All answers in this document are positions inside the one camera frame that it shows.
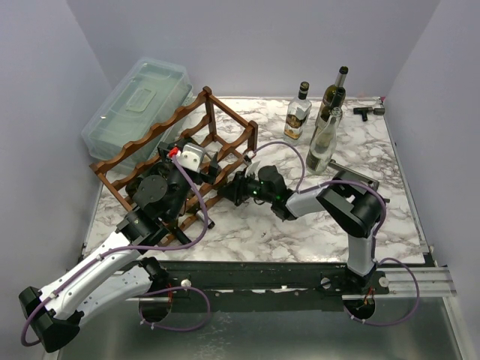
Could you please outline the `dark wine bottle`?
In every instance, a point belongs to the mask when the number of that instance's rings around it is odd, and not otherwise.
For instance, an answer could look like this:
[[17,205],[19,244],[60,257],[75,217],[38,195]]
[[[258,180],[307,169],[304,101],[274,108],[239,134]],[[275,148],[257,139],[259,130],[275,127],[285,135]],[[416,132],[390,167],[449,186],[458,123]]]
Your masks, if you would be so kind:
[[215,227],[215,222],[210,217],[204,216],[203,210],[199,202],[196,202],[194,205],[192,205],[187,210],[187,213],[190,215],[194,215],[198,221],[206,222],[209,229],[213,229]]
[[224,176],[223,178],[217,178],[213,184],[203,184],[200,188],[200,193],[205,196],[210,191],[218,191],[227,186],[229,183],[230,180],[227,176]]

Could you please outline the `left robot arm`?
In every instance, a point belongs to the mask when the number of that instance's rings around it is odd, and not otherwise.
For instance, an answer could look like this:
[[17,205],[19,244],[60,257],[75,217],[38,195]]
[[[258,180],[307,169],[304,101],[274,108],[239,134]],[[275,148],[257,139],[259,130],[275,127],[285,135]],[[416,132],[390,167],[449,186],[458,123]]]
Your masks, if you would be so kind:
[[58,280],[41,287],[29,286],[19,294],[26,323],[21,334],[24,347],[42,345],[54,353],[69,344],[81,325],[111,302],[147,293],[159,296],[167,282],[155,259],[144,259],[137,270],[121,278],[113,275],[172,233],[184,250],[197,244],[169,225],[182,214],[186,199],[194,192],[201,212],[207,207],[198,187],[215,183],[221,167],[218,156],[192,139],[159,143],[159,161],[136,177],[127,193],[134,208],[106,240]]

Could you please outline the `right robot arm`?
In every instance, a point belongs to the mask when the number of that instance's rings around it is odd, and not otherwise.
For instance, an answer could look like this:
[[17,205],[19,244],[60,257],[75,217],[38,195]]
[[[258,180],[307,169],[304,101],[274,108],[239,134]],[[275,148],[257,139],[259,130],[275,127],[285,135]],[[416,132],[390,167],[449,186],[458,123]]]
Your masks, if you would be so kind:
[[376,233],[386,219],[386,199],[355,173],[344,169],[330,181],[297,192],[286,186],[276,166],[263,166],[257,174],[236,172],[217,194],[236,206],[249,199],[268,203],[282,221],[327,212],[348,235],[346,288],[360,294],[371,287]]

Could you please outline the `clear glass wine bottle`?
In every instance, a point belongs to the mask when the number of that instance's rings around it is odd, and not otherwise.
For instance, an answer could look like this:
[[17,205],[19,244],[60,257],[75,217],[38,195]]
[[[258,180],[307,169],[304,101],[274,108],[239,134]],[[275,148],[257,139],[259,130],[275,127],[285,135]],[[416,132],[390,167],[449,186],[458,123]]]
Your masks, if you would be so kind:
[[316,129],[305,160],[310,173],[319,175],[328,167],[336,149],[337,126],[342,115],[341,108],[334,107],[329,113],[328,121]]

